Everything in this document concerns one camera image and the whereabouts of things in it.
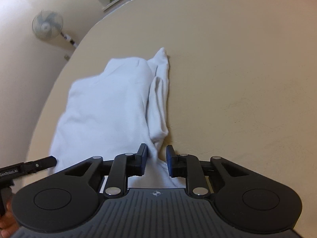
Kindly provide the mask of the person's left hand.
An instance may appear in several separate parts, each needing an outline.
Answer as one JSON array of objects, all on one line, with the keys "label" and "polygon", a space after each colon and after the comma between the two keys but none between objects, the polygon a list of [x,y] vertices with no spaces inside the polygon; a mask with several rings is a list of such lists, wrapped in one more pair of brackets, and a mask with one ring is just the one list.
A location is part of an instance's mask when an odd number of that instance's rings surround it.
[{"label": "person's left hand", "polygon": [[11,207],[12,198],[7,202],[7,211],[5,215],[1,216],[0,219],[0,228],[1,228],[1,237],[9,238],[19,229],[19,225],[12,213]]}]

